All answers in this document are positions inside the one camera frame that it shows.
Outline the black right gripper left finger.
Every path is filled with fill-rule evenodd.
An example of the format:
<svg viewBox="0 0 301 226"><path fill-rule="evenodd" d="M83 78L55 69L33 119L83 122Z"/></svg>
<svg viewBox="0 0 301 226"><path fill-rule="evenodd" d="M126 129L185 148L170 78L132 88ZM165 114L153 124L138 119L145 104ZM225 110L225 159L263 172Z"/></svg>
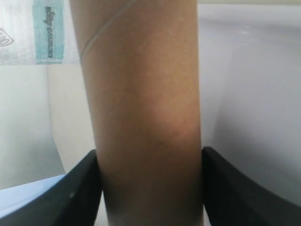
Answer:
<svg viewBox="0 0 301 226"><path fill-rule="evenodd" d="M45 193L2 217L2 226L93 226L103 184L96 151L91 150Z"/></svg>

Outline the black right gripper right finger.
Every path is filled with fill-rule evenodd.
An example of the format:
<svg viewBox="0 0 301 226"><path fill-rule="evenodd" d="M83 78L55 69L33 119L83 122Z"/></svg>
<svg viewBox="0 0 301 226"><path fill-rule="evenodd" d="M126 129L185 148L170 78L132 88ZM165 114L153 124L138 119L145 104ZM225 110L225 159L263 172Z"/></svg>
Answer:
<svg viewBox="0 0 301 226"><path fill-rule="evenodd" d="M213 226L299 226L301 208L266 190L211 147L202 149L203 196Z"/></svg>

